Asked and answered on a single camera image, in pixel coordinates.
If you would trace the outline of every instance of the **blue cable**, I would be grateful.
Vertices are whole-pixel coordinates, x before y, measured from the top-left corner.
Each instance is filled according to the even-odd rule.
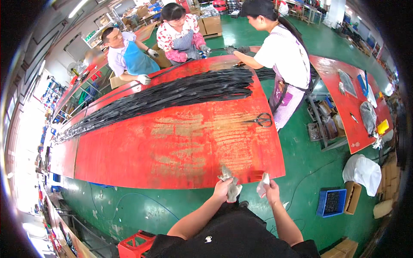
[[[89,183],[89,186],[90,186],[90,195],[91,195],[91,197],[92,197],[92,202],[93,202],[93,205],[94,205],[97,213],[98,213],[103,219],[108,220],[108,219],[106,219],[102,214],[100,214],[99,209],[96,208],[96,204],[95,204],[95,201],[94,201],[94,198],[93,198],[93,195],[92,195],[92,184]],[[152,199],[151,197],[149,197],[149,196],[147,196],[147,195],[145,195],[145,194],[128,193],[128,194],[123,195],[123,196],[119,199],[118,203],[117,203],[116,206],[115,206],[115,212],[114,212],[114,214],[113,214],[113,217],[112,217],[112,219],[110,219],[109,221],[113,221],[113,220],[115,219],[116,214],[118,213],[119,203],[122,201],[122,199],[123,199],[125,196],[130,195],[130,194],[137,194],[137,195],[145,196],[145,197],[153,200],[154,202],[156,202],[157,204],[159,204],[160,206],[162,206],[165,210],[167,210],[170,214],[172,214],[172,216],[174,216],[174,217],[176,218],[176,220],[179,220],[179,218],[178,218],[175,214],[173,214],[172,211],[170,211],[168,208],[166,208],[165,206],[163,206],[162,204],[160,204],[157,200]]]

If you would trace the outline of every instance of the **yellow container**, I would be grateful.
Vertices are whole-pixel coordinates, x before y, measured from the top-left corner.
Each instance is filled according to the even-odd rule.
[[[383,135],[384,132],[389,129],[389,122],[386,120],[384,120],[381,124],[379,124],[377,126],[377,132],[379,133],[379,135]]]

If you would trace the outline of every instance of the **blue apron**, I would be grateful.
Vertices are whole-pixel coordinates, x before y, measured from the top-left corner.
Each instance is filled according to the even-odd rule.
[[[192,59],[201,59],[199,54],[199,50],[192,44],[192,37],[194,35],[194,31],[190,30],[188,34],[184,35],[183,37],[176,38],[172,41],[173,50],[178,50],[179,52],[185,52],[188,54],[188,58]],[[181,64],[180,62],[170,60],[173,65]]]
[[[160,70],[158,64],[145,55],[133,41],[129,41],[123,58],[128,74],[131,75],[150,74]]]

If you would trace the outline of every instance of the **pink checkered apron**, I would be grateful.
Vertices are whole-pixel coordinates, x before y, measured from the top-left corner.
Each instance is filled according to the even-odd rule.
[[[279,33],[270,33],[270,35],[271,34],[285,37]],[[303,99],[306,90],[297,88],[288,83],[284,83],[285,87],[287,87],[287,91],[284,97],[282,97],[282,91],[279,89],[279,83],[283,81],[283,78],[281,77],[276,65],[273,66],[273,70],[275,72],[275,87],[269,99],[269,104],[271,112],[273,113],[275,126],[277,130],[279,130],[288,122],[289,118],[292,116],[297,106]]]

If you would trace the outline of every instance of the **black shirt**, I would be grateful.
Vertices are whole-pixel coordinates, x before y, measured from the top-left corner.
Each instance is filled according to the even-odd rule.
[[[266,223],[247,208],[217,213],[193,238],[157,235],[151,257],[317,257],[316,244],[307,240],[293,247],[276,238]]]

